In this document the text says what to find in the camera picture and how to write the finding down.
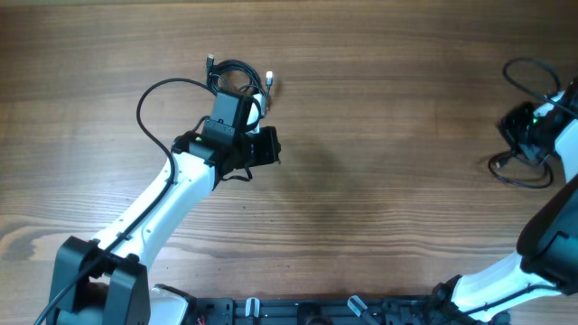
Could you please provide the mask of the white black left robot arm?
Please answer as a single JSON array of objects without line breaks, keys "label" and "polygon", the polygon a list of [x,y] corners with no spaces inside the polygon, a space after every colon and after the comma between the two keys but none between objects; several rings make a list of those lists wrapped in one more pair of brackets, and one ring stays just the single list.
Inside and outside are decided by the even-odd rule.
[{"label": "white black left robot arm", "polygon": [[151,286],[148,273],[187,214],[235,170],[278,162],[280,144],[266,116],[268,97],[221,90],[209,116],[177,136],[154,181],[111,225],[89,241],[59,248],[46,324],[185,324],[189,294]]}]

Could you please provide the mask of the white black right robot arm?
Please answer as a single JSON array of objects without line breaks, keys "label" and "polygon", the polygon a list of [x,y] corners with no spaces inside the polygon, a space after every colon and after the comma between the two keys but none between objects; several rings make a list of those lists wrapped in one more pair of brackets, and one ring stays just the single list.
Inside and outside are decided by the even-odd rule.
[{"label": "white black right robot arm", "polygon": [[521,303],[577,292],[577,82],[541,106],[514,108],[499,131],[512,154],[532,163],[557,157],[565,185],[525,225],[512,254],[434,289],[422,308],[427,324],[504,324]]}]

